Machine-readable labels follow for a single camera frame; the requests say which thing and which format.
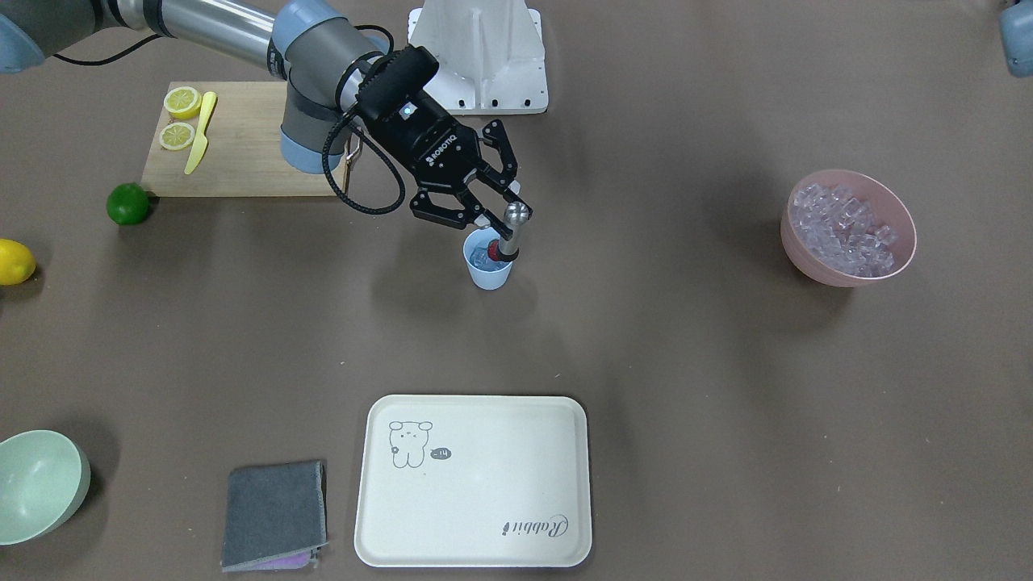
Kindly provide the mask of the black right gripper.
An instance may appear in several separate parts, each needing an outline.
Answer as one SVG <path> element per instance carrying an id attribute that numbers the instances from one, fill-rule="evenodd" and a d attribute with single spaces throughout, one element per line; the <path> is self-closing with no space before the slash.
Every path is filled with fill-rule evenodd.
<path id="1" fill-rule="evenodd" d="M 468 191 L 477 178 L 506 203 L 521 198 L 519 161 L 502 120 L 479 130 L 462 125 L 425 92 L 439 64 L 427 48 L 407 45 L 371 66 L 357 92 L 358 117 L 369 135 L 408 169 L 417 184 L 414 217 L 453 230 L 494 228 L 484 205 Z"/>

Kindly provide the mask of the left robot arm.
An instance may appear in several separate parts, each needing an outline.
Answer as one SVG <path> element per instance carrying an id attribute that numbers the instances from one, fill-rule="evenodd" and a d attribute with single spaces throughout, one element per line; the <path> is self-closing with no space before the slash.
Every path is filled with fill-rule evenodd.
<path id="1" fill-rule="evenodd" d="M 997 23 L 1011 77 L 1032 77 L 1032 1 L 1014 1 L 1001 11 Z"/>

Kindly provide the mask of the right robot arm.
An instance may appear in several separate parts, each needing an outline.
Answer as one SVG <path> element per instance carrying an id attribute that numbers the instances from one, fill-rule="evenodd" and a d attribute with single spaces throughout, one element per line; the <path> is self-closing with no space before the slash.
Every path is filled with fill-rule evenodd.
<path id="1" fill-rule="evenodd" d="M 392 172 L 416 181 L 417 218 L 456 230 L 469 224 L 516 239 L 532 209 L 519 195 L 516 158 L 499 120 L 475 130 L 428 95 L 439 69 L 427 48 L 380 48 L 324 1 L 291 1 L 277 14 L 242 1 L 4 1 L 2 71 L 18 73 L 107 28 L 148 31 L 267 67 L 287 82 L 280 126 L 285 161 L 322 175 L 333 193 L 367 215 L 332 170 L 345 154 L 345 133 L 358 139 Z"/>

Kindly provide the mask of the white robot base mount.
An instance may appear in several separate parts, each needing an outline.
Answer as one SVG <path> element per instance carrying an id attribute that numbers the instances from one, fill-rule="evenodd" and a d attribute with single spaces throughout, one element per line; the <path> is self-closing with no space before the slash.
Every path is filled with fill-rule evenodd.
<path id="1" fill-rule="evenodd" d="M 407 40 L 439 64 L 424 91 L 453 115 L 536 115 L 550 103 L 542 16 L 524 1 L 427 1 Z"/>

